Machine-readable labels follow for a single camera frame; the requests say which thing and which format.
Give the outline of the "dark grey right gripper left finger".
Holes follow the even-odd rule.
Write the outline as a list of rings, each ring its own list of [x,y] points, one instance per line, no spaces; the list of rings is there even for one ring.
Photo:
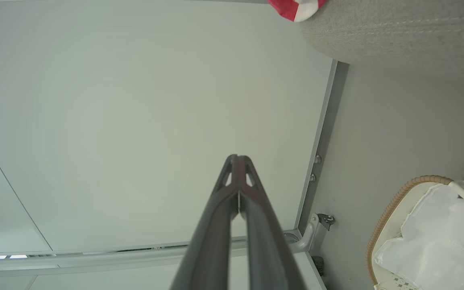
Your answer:
[[[228,290],[231,222],[238,214],[239,156],[226,158],[170,290]]]

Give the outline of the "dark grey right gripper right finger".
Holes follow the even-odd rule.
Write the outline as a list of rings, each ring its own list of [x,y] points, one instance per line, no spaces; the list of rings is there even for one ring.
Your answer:
[[[307,290],[252,160],[239,156],[240,211],[247,225],[250,290]]]

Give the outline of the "grey fabric cushion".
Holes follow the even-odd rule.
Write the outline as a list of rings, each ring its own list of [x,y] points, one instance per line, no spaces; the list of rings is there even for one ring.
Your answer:
[[[327,0],[300,27],[346,64],[464,81],[464,0]]]

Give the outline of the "grey partition bottom rail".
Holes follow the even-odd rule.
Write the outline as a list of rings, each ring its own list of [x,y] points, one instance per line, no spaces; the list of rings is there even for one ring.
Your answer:
[[[88,255],[56,255],[0,259],[0,277],[57,275],[64,273],[111,271],[179,264],[187,245],[165,246],[121,252],[97,252]]]

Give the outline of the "grey partition foot bracket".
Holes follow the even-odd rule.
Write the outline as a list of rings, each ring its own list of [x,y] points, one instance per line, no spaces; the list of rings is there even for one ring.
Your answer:
[[[298,229],[285,231],[284,236],[293,253],[308,252],[311,249],[316,233],[320,229],[330,230],[335,218],[324,213],[312,213],[304,234]]]

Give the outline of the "grey partition end post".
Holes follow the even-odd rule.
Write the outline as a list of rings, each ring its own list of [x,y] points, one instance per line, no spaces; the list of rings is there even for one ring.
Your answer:
[[[317,193],[317,186],[327,158],[330,139],[342,99],[343,89],[348,75],[349,64],[333,60],[328,74],[324,100],[320,111],[319,124],[315,132],[311,161],[309,163],[304,188],[300,199],[298,216],[295,221],[295,232],[300,237],[305,235],[308,220],[311,218],[313,200]]]

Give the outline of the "red and white garment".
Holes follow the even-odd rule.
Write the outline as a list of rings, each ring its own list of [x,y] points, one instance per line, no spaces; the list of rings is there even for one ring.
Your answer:
[[[276,12],[291,22],[303,22],[312,17],[327,0],[267,0]]]

